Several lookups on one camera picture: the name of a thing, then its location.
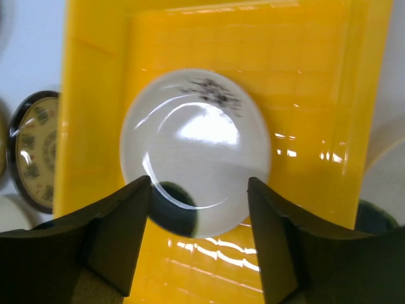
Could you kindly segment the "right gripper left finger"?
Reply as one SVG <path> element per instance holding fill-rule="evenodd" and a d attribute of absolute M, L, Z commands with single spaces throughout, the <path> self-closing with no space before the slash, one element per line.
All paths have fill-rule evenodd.
<path fill-rule="evenodd" d="M 151 180 L 31 230 L 1 234 L 2 303 L 123 303 L 144 235 Z"/>

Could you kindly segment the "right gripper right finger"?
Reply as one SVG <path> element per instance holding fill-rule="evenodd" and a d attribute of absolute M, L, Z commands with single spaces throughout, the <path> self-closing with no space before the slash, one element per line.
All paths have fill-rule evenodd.
<path fill-rule="evenodd" d="M 404 228 L 379 234 L 328 222 L 256 177 L 247 188 L 266 303 L 403 303 Z"/>

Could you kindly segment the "cream plate black flower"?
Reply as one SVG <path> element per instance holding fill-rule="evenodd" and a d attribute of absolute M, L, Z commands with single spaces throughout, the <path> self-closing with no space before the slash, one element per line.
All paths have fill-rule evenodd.
<path fill-rule="evenodd" d="M 355 229 L 381 234 L 403 225 L 404 115 L 401 115 L 370 135 Z"/>
<path fill-rule="evenodd" d="M 146 175 L 150 219 L 187 238 L 228 232 L 249 215 L 247 183 L 266 181 L 271 143 L 258 106 L 218 73 L 181 69 L 150 81 L 120 136 L 125 182 Z"/>

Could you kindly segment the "yellow brown patterned plate right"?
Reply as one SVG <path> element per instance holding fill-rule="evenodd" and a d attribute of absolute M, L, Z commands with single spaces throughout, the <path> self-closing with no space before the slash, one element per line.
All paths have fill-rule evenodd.
<path fill-rule="evenodd" d="M 6 161 L 14 186 L 36 210 L 53 212 L 59 93 L 38 91 L 11 117 Z"/>

